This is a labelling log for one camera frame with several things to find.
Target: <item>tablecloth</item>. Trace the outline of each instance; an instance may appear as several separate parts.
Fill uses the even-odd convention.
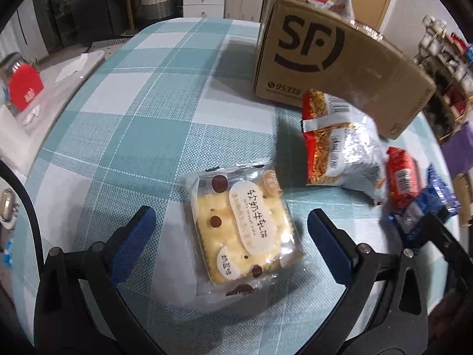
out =
[[[35,204],[45,257],[53,246],[82,250],[106,241],[141,205],[157,212],[157,229],[128,281],[119,287],[152,337],[174,354],[297,352],[344,288],[334,282],[304,231],[322,208],[356,243],[400,252],[384,223],[385,207],[336,187],[305,187],[300,110],[252,95],[259,25],[181,18],[134,36],[90,77],[58,119],[26,187]],[[391,145],[405,148],[422,172],[430,162],[450,182],[440,148],[422,115]],[[307,254],[305,270],[212,312],[195,302],[193,265],[201,258],[182,177],[274,157]],[[450,222],[457,233],[458,221]],[[419,257],[430,307],[442,297],[446,263],[427,246]],[[32,340],[38,274],[31,232],[20,212],[13,248],[17,314]],[[352,335],[360,333],[373,289]],[[103,332],[107,329],[99,322]]]

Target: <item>blue snack package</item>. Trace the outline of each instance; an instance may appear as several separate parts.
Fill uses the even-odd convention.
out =
[[[448,214],[443,220],[446,222],[450,217],[458,215],[460,210],[460,203],[455,194],[441,179],[432,164],[427,170],[427,183],[427,187],[422,189],[402,212],[391,213],[388,216],[389,222],[398,229],[406,248],[420,248],[415,241],[420,233],[420,229],[416,227],[423,216],[428,213],[437,215],[443,207],[446,207]]]

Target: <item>wooden table leg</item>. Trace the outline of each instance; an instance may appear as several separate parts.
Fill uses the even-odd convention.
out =
[[[129,24],[129,30],[132,33],[135,33],[135,22],[133,20],[133,10],[132,10],[132,1],[131,0],[126,0],[126,12],[128,16],[128,24]]]

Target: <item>purple object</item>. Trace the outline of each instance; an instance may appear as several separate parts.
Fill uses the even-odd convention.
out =
[[[473,131],[468,122],[442,146],[442,153],[452,179],[473,167]]]

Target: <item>sf logo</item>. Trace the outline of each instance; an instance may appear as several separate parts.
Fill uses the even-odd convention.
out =
[[[294,15],[287,15],[284,18],[284,23],[282,25],[282,30],[287,33],[292,42],[285,42],[282,39],[279,39],[278,47],[283,49],[297,49],[300,45],[300,37],[299,34],[291,27],[291,24],[299,25],[300,27],[304,27],[305,21],[304,19],[294,16]],[[302,56],[307,56],[309,53],[309,49],[311,48],[312,44],[315,43],[316,47],[323,47],[325,46],[325,40],[320,37],[316,37],[317,32],[322,32],[328,37],[332,36],[333,30],[325,25],[318,24],[316,22],[311,22],[307,29],[306,38],[304,39],[304,43],[302,44],[302,48],[300,50],[300,54]],[[333,49],[330,54],[327,56],[325,60],[321,62],[322,69],[318,64],[300,64],[295,61],[288,60],[281,56],[279,53],[276,53],[274,56],[274,61],[279,65],[288,68],[290,70],[295,70],[297,72],[320,72],[321,70],[327,69],[330,65],[332,65],[335,60],[340,56],[341,50],[344,48],[345,42],[345,32],[337,27],[335,30],[335,44],[333,45]]]

